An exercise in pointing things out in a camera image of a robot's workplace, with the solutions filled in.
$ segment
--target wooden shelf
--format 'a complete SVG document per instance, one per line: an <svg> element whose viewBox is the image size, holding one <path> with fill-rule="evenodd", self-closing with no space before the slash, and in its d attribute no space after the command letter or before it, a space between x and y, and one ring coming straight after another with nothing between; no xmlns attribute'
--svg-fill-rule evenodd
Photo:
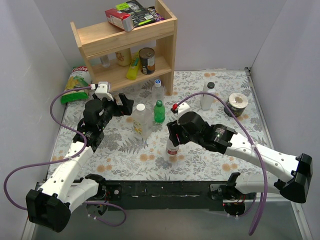
<svg viewBox="0 0 320 240"><path fill-rule="evenodd" d="M110 61L110 67L105 68L101 64L95 65L93 68L93 74L95 76L95 82L107 81L111 83L111 91L117 91L124 87L128 87L132 84L136 84L142 81L146 81L150 78L157 77L163 74L170 73L172 70L165 60L165 58L157 54L155 55L155 71L153 74L145 75L140 70L135 80L129 80L126 78L129 66L120 66L117 60Z"/></svg>
<svg viewBox="0 0 320 240"><path fill-rule="evenodd" d="M137 27L130 32L123 31L107 21L79 29L74 22L70 23L75 42L94 83L108 81L111 83L111 90L116 91L159 76L168 93L172 94L178 20L162 0L155 0L154 6L165 20ZM154 40L157 51L155 72L151 75L139 72L136 80L128 80L126 74L129 67L119 66L116 60L111 61L109 68L104 68L101 64L92 66L90 63L91 59Z"/></svg>

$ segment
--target small bottle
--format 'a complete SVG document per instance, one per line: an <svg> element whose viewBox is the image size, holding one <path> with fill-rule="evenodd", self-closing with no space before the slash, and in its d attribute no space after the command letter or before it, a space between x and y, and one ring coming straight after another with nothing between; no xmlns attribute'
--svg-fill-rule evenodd
<svg viewBox="0 0 320 240"><path fill-rule="evenodd" d="M152 132L153 118L151 110L144 104L138 104L132 113L133 128L143 138L147 139Z"/></svg>
<svg viewBox="0 0 320 240"><path fill-rule="evenodd" d="M129 80L136 80L139 69L140 69L140 58L139 58L139 54L137 53L132 59L128 72L126 73L126 78Z"/></svg>
<svg viewBox="0 0 320 240"><path fill-rule="evenodd" d="M203 86L203 92L216 94L215 84L213 82L206 82ZM214 102L214 97L203 94L200 99L202 110L210 110L211 104Z"/></svg>
<svg viewBox="0 0 320 240"><path fill-rule="evenodd" d="M169 155L176 155L178 153L178 150L179 150L179 145L174 146L170 138L168 138L168 140L166 141L166 152Z"/></svg>
<svg viewBox="0 0 320 240"><path fill-rule="evenodd" d="M104 68L110 67L110 61L109 61L108 55L101 56L101 57L100 57L100 61L101 61L102 66L103 66Z"/></svg>
<svg viewBox="0 0 320 240"><path fill-rule="evenodd" d="M155 106L158 100L164 102L165 88L161 85L161 80L154 81L154 85L151 88L152 93L152 105Z"/></svg>
<svg viewBox="0 0 320 240"><path fill-rule="evenodd" d="M156 123L162 124L166 118L166 109L161 100L156 101L153 112L154 121Z"/></svg>
<svg viewBox="0 0 320 240"><path fill-rule="evenodd" d="M131 51L130 48L123 49L115 52L116 59L120 66L128 66L131 63Z"/></svg>

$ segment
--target white wall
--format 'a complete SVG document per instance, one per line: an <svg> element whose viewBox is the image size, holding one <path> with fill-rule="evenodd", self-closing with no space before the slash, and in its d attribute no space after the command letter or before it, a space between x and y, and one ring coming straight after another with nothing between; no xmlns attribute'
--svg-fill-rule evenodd
<svg viewBox="0 0 320 240"><path fill-rule="evenodd" d="M320 1L288 0L253 67L252 77L274 146L313 158L304 214L319 239Z"/></svg>
<svg viewBox="0 0 320 240"><path fill-rule="evenodd" d="M82 64L71 31L106 21L124 0L34 0L69 65ZM164 0L178 18L176 70L252 66L286 0ZM144 7L154 0L139 0Z"/></svg>
<svg viewBox="0 0 320 240"><path fill-rule="evenodd" d="M51 99L64 89L70 67L33 0L0 1L0 182L13 169L50 160L59 126L49 114ZM58 119L63 106L57 104ZM29 189L47 168L15 173L8 182L14 200L26 206ZM18 240L27 212L0 194L1 239Z"/></svg>

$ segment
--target floral tablecloth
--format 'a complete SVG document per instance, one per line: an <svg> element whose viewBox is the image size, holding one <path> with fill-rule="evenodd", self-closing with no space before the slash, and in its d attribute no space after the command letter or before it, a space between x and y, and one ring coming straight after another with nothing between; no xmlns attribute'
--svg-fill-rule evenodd
<svg viewBox="0 0 320 240"><path fill-rule="evenodd" d="M216 94L227 100L231 93L239 92L247 96L248 106L238 119L248 130L255 142L266 145L267 136L256 109L253 94L244 71L176 71L172 96L164 97L166 107L163 124L154 124L153 132L147 140L137 135L133 128L131 116L113 117L104 129L104 139L94 155L80 170L77 179L88 174L99 174L107 180L186 180L186 181L226 181L232 172L259 174L259 167L235 157L203 150L192 142L181 145L176 156L166 154L166 143L169 136L166 124L174 121L170 111L174 103L202 91L205 82L214 82ZM134 100L133 109L139 103L151 108L151 87L154 80L126 87L118 93L125 93ZM85 100L68 104L63 123L77 127L82 118ZM202 116L209 124L224 124L242 133L235 120L228 117L222 104L214 100L208 111L201 110L200 97L187 101L193 111ZM52 161L63 159L74 133L61 128L54 148ZM52 164L48 177L57 168Z"/></svg>

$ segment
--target wooden shelf board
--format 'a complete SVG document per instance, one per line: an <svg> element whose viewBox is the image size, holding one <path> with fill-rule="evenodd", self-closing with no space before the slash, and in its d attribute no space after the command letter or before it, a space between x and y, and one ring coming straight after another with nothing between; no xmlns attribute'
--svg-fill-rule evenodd
<svg viewBox="0 0 320 240"><path fill-rule="evenodd" d="M175 34L174 19L151 23L140 26L130 32L123 31L108 22L98 23L92 26L77 29L77 35L81 42L81 48L86 57L99 56L103 52L115 52L141 44L141 42L153 41Z"/></svg>
<svg viewBox="0 0 320 240"><path fill-rule="evenodd" d="M157 77L163 74L170 73L172 70L165 58L156 54L155 56L155 71L153 74L145 75L139 69L138 75L135 80L126 78L129 66L120 66L117 64L117 59L110 61L110 67L104 68L101 64L92 67L95 77L95 82L109 82L111 83L111 91L117 91L124 87L146 81L150 78Z"/></svg>

